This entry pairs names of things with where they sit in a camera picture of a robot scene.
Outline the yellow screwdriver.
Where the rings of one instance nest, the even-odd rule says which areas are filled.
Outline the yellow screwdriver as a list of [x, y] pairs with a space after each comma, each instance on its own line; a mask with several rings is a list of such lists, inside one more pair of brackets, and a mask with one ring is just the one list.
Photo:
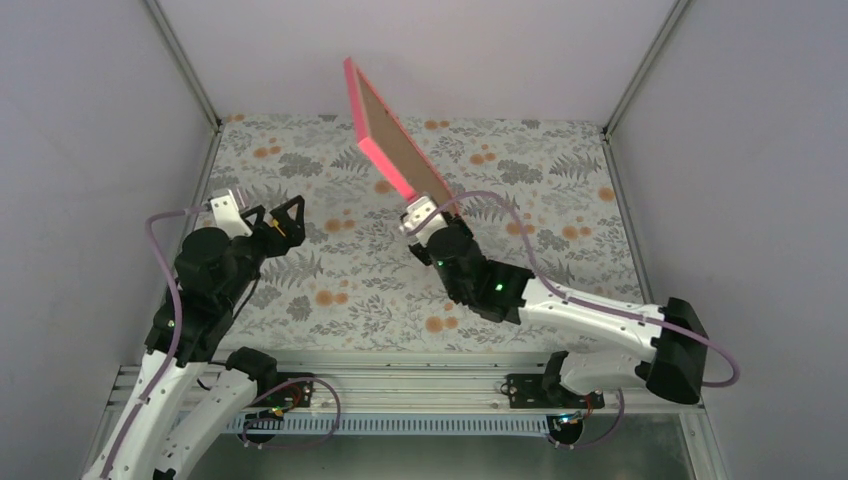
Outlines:
[[277, 220], [273, 220], [271, 222], [271, 226], [284, 238], [287, 237], [286, 231], [280, 226], [280, 223]]

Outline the pink picture frame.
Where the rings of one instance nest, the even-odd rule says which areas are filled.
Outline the pink picture frame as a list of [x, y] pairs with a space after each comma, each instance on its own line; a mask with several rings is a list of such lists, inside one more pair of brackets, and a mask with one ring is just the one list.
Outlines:
[[350, 57], [343, 62], [356, 144], [408, 203], [427, 195], [438, 205], [453, 197], [441, 174]]

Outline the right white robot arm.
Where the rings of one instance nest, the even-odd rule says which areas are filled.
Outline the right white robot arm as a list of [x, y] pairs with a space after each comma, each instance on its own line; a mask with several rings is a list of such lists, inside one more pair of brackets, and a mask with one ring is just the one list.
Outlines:
[[677, 404], [700, 401], [706, 333], [688, 302], [633, 304], [544, 282], [527, 268], [486, 258], [459, 218], [409, 215], [402, 230], [453, 302], [494, 323], [552, 328], [572, 340], [545, 365], [540, 390], [552, 406], [636, 387]]

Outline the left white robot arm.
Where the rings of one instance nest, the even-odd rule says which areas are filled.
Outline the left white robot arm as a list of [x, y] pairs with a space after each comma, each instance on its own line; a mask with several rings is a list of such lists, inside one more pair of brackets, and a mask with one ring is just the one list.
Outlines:
[[[131, 396], [84, 478], [183, 479], [238, 412], [276, 396], [276, 359], [242, 347], [228, 357], [217, 382], [185, 421], [174, 423], [257, 286], [263, 263], [304, 242], [304, 209], [304, 198], [294, 196], [272, 210], [261, 205], [243, 210], [233, 191], [223, 189], [199, 206], [146, 220], [168, 294], [144, 342]], [[186, 236], [170, 265], [153, 234], [154, 223], [205, 211], [212, 213], [213, 226]]]

